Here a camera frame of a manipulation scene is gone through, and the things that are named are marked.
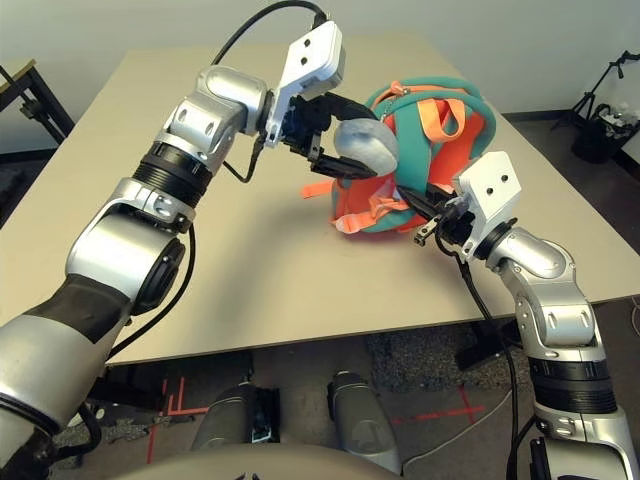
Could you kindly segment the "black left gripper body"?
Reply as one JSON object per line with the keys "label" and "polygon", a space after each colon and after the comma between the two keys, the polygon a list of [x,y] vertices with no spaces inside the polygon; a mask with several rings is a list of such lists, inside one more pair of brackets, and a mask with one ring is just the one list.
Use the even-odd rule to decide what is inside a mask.
{"label": "black left gripper body", "polygon": [[282,142],[292,153],[311,163],[329,159],[321,146],[321,136],[331,125],[332,94],[325,93],[311,100],[301,95],[289,102],[282,124]]}

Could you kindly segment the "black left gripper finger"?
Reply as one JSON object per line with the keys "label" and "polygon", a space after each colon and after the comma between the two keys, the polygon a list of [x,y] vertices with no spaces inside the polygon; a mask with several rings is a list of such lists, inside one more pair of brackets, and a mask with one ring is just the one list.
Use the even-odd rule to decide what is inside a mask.
{"label": "black left gripper finger", "polygon": [[365,105],[343,96],[327,92],[324,99],[329,113],[339,121],[354,119],[376,119],[376,115]]}
{"label": "black left gripper finger", "polygon": [[312,172],[334,179],[362,180],[377,176],[377,172],[372,168],[348,157],[313,153],[310,163]]}

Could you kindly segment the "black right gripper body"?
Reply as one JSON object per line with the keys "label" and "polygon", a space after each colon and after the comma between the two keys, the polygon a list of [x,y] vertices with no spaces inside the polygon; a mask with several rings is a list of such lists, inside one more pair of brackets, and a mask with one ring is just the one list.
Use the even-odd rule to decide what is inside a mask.
{"label": "black right gripper body", "polygon": [[414,242],[424,247],[431,236],[438,234],[441,240],[462,247],[471,234],[475,219],[467,202],[460,197],[431,202],[442,208],[442,214],[431,220],[425,219],[426,224],[417,229]]}

